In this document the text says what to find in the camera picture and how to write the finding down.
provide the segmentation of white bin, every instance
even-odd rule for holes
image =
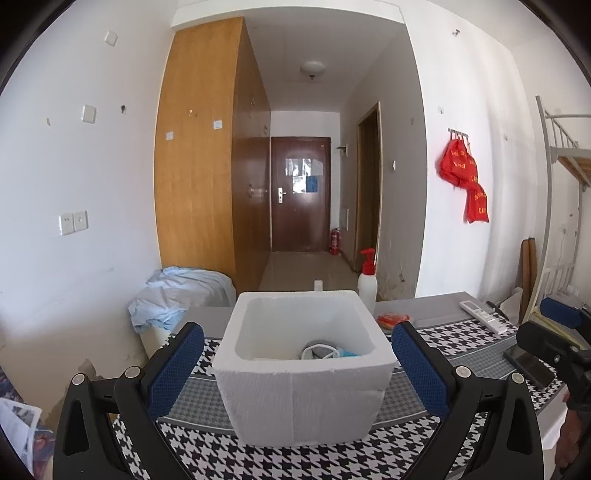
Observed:
[[[299,360],[313,340],[358,356]],[[243,293],[213,368],[241,441],[296,446],[365,437],[396,362],[355,292]]]

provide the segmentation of person's hand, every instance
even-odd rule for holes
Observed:
[[[568,401],[570,394],[564,396],[564,402]],[[574,410],[566,413],[566,420],[560,429],[560,438],[556,444],[554,463],[559,468],[566,468],[579,456],[579,440],[581,438],[582,425],[579,415]]]

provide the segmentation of wooden cabinet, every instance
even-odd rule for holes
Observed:
[[[270,122],[243,18],[177,32],[154,152],[163,267],[220,271],[239,292],[258,288],[270,252]]]

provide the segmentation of red fire extinguisher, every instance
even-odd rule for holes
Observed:
[[[330,254],[339,255],[340,233],[338,228],[334,228],[330,233]]]

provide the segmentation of smartphone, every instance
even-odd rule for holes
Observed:
[[[527,380],[531,381],[540,390],[544,390],[552,383],[552,380],[554,380],[552,370],[532,354],[519,348],[517,344],[505,350],[503,356],[509,360],[509,363]]]

